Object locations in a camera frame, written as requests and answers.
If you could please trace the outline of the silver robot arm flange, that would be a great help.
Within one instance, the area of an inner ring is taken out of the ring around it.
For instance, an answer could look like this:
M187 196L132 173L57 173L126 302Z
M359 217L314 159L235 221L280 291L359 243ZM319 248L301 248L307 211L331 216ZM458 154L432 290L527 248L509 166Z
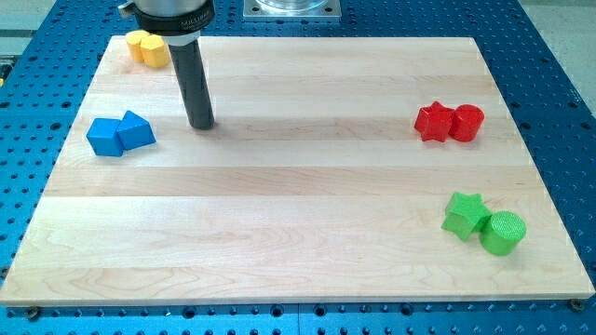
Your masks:
M121 17L134 17L152 34L181 36L199 32L215 18L213 0L128 0L118 6Z

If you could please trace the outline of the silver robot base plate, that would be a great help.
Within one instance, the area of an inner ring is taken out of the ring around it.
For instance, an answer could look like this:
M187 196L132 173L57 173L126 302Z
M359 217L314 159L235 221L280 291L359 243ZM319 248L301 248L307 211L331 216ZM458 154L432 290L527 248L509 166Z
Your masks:
M242 15L249 21L339 20L340 0L244 0Z

